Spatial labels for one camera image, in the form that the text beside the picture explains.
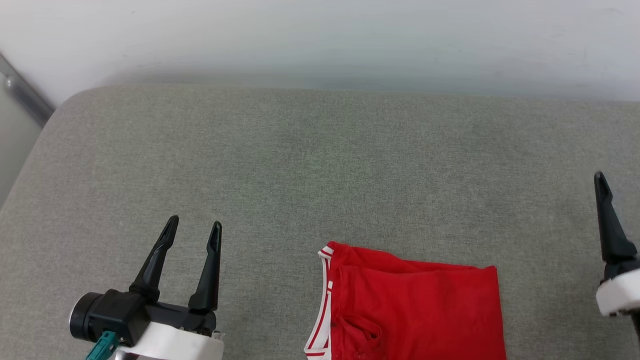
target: white backdrop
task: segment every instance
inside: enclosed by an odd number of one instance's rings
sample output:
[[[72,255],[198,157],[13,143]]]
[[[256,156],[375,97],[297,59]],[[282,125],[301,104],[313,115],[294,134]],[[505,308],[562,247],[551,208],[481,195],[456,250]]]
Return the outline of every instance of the white backdrop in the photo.
[[[640,100],[638,0],[4,0],[59,105],[123,81]]]

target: red fabric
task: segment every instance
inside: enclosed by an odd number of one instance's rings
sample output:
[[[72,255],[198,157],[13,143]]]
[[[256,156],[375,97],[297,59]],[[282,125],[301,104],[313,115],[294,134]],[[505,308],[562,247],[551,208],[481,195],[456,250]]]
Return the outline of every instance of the red fabric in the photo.
[[[333,360],[506,359],[494,266],[328,246]]]

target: red stripe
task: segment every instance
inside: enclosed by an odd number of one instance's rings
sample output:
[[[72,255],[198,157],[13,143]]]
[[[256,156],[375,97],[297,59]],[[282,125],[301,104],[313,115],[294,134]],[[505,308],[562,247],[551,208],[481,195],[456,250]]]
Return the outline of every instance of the red stripe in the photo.
[[[329,260],[328,259],[324,259],[324,264],[326,265],[326,268],[329,267]],[[316,340],[316,338],[318,337],[318,333],[320,332],[320,328],[322,327],[322,321],[324,320],[324,311],[326,310],[326,303],[327,300],[329,300],[329,295],[325,295],[324,296],[324,304],[322,306],[322,316],[320,316],[320,322],[318,323],[318,328],[316,329],[316,333],[314,334],[314,337],[311,339],[311,342],[309,343],[309,347],[311,348],[314,344],[314,341]]]

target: folded clothing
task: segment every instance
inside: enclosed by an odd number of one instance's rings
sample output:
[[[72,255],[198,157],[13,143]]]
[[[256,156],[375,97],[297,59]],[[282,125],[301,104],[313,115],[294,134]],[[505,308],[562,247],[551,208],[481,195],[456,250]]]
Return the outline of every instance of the folded clothing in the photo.
[[[330,242],[310,360],[504,360],[494,266],[424,263]]]

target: gray cushion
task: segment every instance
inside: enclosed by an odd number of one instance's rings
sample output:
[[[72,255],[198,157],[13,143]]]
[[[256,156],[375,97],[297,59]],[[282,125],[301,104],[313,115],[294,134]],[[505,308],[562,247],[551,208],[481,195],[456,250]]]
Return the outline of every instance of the gray cushion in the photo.
[[[593,174],[640,233],[640,106],[495,97],[99,88],[44,129],[0,213],[0,354],[81,359],[67,316],[126,290],[170,215],[161,300],[186,305],[223,224],[225,359],[303,359],[328,241],[496,265],[510,359],[640,356],[603,318]]]

